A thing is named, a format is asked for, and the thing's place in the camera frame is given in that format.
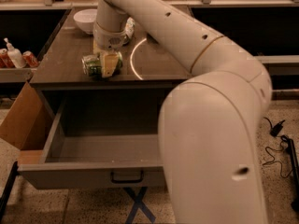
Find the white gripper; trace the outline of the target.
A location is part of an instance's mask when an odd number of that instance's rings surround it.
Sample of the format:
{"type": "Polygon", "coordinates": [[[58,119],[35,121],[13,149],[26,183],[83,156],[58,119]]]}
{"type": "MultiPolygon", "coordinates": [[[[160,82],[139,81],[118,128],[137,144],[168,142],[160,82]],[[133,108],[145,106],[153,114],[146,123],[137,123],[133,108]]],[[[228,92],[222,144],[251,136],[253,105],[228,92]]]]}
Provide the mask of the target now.
{"type": "Polygon", "coordinates": [[[118,49],[124,45],[126,33],[109,32],[102,28],[97,22],[93,26],[93,54],[99,56],[101,61],[102,77],[112,77],[122,67],[122,56],[119,52],[102,51],[118,49]]]}

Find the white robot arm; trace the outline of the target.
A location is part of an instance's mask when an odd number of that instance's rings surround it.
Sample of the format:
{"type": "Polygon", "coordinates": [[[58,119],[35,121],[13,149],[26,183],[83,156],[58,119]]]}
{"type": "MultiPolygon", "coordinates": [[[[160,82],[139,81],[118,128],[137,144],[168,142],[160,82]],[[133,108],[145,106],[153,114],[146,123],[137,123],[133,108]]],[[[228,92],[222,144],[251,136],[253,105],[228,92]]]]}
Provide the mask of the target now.
{"type": "Polygon", "coordinates": [[[113,46],[133,18],[191,74],[165,98],[158,143],[177,224],[270,224],[256,131],[272,96],[264,66],[162,0],[99,0],[95,35],[113,46]]]}

